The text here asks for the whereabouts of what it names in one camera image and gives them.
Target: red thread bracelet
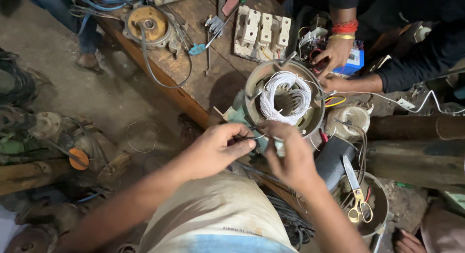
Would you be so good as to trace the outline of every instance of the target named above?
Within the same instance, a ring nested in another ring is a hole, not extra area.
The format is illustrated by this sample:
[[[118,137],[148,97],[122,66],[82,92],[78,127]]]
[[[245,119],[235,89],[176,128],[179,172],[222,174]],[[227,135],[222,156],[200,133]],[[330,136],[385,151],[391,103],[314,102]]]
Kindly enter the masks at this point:
[[[357,31],[357,27],[358,27],[358,20],[354,19],[349,22],[334,25],[331,31],[333,32],[333,34],[352,33],[352,32]]]

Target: gold scissors handle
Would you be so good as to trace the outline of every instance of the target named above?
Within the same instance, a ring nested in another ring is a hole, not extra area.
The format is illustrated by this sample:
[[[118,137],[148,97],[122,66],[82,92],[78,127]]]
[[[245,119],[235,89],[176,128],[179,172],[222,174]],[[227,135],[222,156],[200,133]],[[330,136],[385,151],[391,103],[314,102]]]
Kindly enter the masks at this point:
[[[355,206],[349,210],[347,216],[352,223],[357,223],[360,220],[360,215],[362,215],[362,220],[365,223],[370,222],[373,219],[373,211],[368,203],[365,202],[361,189],[356,189],[353,191],[353,196],[355,197]],[[367,220],[363,214],[362,206],[370,209],[370,219]]]

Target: gold bangle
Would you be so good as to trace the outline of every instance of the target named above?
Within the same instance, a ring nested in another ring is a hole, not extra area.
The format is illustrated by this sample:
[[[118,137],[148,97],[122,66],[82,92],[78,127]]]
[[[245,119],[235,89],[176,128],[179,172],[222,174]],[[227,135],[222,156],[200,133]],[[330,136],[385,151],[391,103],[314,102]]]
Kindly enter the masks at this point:
[[[351,35],[335,34],[335,35],[329,36],[329,39],[335,39],[335,38],[353,39],[353,40],[355,40],[355,36],[351,36]]]

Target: wooden post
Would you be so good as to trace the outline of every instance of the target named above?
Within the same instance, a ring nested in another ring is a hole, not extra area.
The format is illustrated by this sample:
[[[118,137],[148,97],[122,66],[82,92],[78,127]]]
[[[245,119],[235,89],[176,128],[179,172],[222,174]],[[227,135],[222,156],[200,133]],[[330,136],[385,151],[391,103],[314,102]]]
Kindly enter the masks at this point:
[[[55,183],[71,169],[67,159],[0,166],[0,196]]]
[[[465,139],[463,116],[386,116],[371,118],[368,139],[422,140]]]
[[[375,177],[465,193],[465,140],[374,141],[366,170]]]

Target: yellow wire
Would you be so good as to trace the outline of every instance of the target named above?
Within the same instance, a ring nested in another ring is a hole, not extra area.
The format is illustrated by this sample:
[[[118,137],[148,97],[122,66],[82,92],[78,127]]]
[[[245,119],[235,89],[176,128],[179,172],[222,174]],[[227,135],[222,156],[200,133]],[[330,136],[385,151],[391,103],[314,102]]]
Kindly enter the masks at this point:
[[[270,57],[268,57],[268,55],[267,55],[267,54],[264,52],[264,49],[263,49],[263,47],[261,47],[261,49],[262,49],[262,52],[263,52],[263,54],[265,55],[265,57],[267,57],[269,60],[271,60],[271,58],[270,58]]]
[[[302,27],[302,28],[300,28],[300,30],[299,30],[299,32],[298,32],[297,34],[300,34],[300,31],[302,31],[302,30],[305,29],[305,28],[308,28],[308,27]]]
[[[330,96],[329,98],[325,99],[325,102],[326,102],[326,101],[329,101],[330,99],[334,99],[334,98],[338,98],[338,97],[342,97],[343,100],[341,100],[341,101],[339,101],[339,102],[337,102],[337,103],[334,103],[334,104],[325,105],[325,107],[333,107],[333,106],[339,105],[340,103],[346,101],[346,97],[345,97],[345,96],[338,95],[338,96]]]

